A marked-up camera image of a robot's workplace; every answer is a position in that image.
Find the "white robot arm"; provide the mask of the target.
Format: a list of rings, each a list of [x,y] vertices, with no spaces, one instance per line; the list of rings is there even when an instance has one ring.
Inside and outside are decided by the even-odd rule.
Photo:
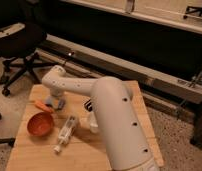
[[[42,78],[52,96],[65,91],[91,99],[100,136],[113,171],[160,171],[132,104],[131,88],[122,80],[69,78],[55,65]]]

